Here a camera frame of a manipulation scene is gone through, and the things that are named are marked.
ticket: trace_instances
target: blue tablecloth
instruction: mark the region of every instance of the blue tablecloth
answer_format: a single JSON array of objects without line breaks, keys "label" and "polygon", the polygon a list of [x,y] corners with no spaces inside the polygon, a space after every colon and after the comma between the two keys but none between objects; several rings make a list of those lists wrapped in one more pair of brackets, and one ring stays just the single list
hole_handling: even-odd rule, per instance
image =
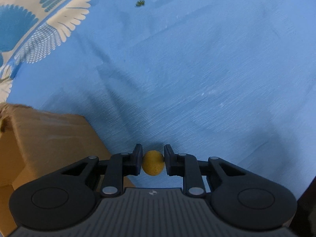
[{"label": "blue tablecloth", "polygon": [[0,0],[0,100],[84,115],[111,153],[168,143],[298,198],[316,174],[316,0],[137,1]]}]

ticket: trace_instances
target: yellow ball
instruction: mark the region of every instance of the yellow ball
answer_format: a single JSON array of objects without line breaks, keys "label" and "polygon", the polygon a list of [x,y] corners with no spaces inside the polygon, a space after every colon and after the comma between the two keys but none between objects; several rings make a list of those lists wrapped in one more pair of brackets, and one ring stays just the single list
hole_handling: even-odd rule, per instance
[{"label": "yellow ball", "polygon": [[148,151],[143,156],[142,167],[148,175],[159,175],[165,167],[165,159],[159,151]]}]

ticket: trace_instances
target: yellow insect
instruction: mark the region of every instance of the yellow insect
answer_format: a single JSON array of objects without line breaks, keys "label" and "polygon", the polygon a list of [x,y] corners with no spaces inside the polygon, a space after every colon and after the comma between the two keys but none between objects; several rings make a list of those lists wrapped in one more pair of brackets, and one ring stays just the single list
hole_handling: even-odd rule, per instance
[{"label": "yellow insect", "polygon": [[139,0],[136,3],[136,7],[144,6],[145,5],[145,0]]}]

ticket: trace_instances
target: logo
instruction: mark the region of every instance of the logo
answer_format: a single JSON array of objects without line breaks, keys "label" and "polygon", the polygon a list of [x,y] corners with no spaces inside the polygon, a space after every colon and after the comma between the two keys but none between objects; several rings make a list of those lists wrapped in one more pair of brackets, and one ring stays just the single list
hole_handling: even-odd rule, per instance
[{"label": "logo", "polygon": [[151,190],[151,191],[149,192],[149,194],[150,194],[151,196],[154,196],[154,195],[157,194],[157,192],[156,192],[155,190]]}]

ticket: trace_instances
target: brown cardboard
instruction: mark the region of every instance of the brown cardboard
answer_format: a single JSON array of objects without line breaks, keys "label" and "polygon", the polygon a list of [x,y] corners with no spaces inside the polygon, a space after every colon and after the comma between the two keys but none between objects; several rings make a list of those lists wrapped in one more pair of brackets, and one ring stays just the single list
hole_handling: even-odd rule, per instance
[{"label": "brown cardboard", "polygon": [[[16,224],[10,214],[11,193],[21,185],[89,155],[110,153],[83,116],[54,114],[23,105],[0,103],[0,232]],[[124,178],[124,186],[134,187]]]}]

